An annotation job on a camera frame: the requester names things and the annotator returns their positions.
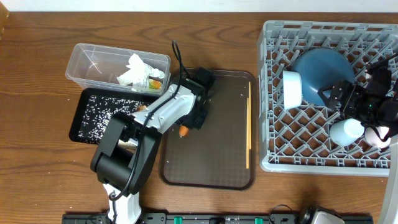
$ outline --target gray dish rack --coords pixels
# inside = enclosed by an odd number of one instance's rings
[[[281,73],[304,52],[329,48],[353,66],[356,83],[366,86],[365,64],[392,55],[398,48],[398,25],[337,22],[267,21],[257,42],[259,79],[259,164],[269,172],[388,176],[390,149],[371,147],[364,136],[337,146],[329,129],[343,115],[303,101],[283,109]],[[391,60],[392,85],[398,60]]]

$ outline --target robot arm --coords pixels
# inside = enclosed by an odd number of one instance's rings
[[[379,224],[398,223],[398,135],[391,139],[391,165]]]
[[[132,117],[116,113],[109,120],[90,165],[91,170],[97,173],[98,180],[104,184],[108,195],[120,194],[132,172],[137,155],[120,147],[119,140],[137,146],[139,139],[142,139],[136,173],[126,193],[115,202],[109,201],[108,217],[113,223],[127,224],[137,221],[141,214],[139,191],[150,176],[163,133],[174,123],[183,124],[190,129],[201,128],[207,115],[205,101],[214,80],[211,71],[199,68],[192,79],[180,80],[178,93],[171,100],[170,96],[177,89],[176,84],[170,85],[167,92],[144,111],[136,112]],[[161,104],[164,105],[152,114],[143,132],[149,112]]]

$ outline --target chopstick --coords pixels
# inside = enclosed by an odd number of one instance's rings
[[[249,82],[249,149],[251,149],[251,85]]]
[[[249,116],[249,98],[246,100],[246,105],[247,105],[247,110],[246,110],[246,168],[249,168],[249,122],[250,122],[250,116]]]
[[[249,82],[249,96],[246,101],[246,168],[249,168],[249,151],[251,150],[251,85]]]

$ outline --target brown serving tray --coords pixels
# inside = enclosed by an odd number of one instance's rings
[[[180,138],[177,125],[164,136],[160,177],[170,185],[246,190],[256,166],[257,84],[241,71],[214,70],[215,94],[201,130]],[[246,167],[247,98],[251,84],[251,150]]]

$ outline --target blue bowl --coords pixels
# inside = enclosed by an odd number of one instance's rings
[[[350,62],[331,49],[313,49],[305,52],[292,66],[302,79],[303,98],[309,103],[324,106],[318,96],[320,88],[333,86],[340,80],[355,82],[354,70]]]

